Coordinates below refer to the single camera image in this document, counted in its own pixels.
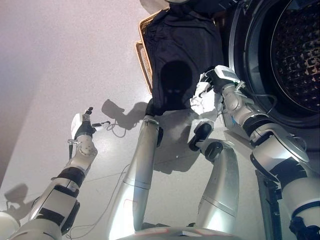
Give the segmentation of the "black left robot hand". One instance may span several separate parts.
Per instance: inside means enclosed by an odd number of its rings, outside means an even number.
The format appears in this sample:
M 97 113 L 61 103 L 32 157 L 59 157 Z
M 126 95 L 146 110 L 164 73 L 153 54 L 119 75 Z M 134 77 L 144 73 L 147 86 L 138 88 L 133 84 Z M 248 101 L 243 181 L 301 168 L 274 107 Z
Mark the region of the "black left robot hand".
M 71 138 L 76 140 L 82 135 L 93 136 L 95 132 L 105 130 L 111 122 L 109 120 L 91 123 L 91 114 L 93 112 L 93 107 L 89 107 L 84 113 L 77 113 L 71 122 Z

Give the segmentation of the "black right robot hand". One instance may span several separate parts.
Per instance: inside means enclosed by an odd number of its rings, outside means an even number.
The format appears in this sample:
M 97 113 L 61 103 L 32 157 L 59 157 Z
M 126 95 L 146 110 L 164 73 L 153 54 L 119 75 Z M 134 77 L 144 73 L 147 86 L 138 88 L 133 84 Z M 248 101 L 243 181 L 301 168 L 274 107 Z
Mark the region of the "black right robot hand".
M 226 86 L 237 86 L 241 81 L 234 70 L 224 65 L 212 66 L 202 74 L 200 83 L 208 83 L 209 90 L 222 94 Z

